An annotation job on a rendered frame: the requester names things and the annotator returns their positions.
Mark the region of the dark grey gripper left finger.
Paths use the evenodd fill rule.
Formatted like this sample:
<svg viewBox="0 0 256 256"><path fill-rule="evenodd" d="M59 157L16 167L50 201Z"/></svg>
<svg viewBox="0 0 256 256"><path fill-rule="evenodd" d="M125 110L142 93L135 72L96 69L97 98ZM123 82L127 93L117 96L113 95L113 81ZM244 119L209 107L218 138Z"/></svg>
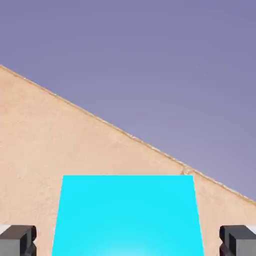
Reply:
<svg viewBox="0 0 256 256"><path fill-rule="evenodd" d="M37 256L34 225L0 224L0 256Z"/></svg>

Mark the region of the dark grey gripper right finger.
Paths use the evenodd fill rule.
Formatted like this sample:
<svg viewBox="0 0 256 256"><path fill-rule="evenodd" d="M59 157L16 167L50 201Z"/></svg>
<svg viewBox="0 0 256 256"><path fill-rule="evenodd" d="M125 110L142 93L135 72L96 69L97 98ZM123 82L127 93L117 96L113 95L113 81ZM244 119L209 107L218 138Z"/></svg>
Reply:
<svg viewBox="0 0 256 256"><path fill-rule="evenodd" d="M219 256L256 256L256 225L222 225Z"/></svg>

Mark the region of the large cyan box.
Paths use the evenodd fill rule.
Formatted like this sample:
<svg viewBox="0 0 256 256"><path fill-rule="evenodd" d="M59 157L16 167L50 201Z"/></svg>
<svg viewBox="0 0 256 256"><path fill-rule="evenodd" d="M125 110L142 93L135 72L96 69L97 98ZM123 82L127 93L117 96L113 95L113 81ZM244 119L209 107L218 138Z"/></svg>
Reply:
<svg viewBox="0 0 256 256"><path fill-rule="evenodd" d="M205 256L189 175L65 175L51 256Z"/></svg>

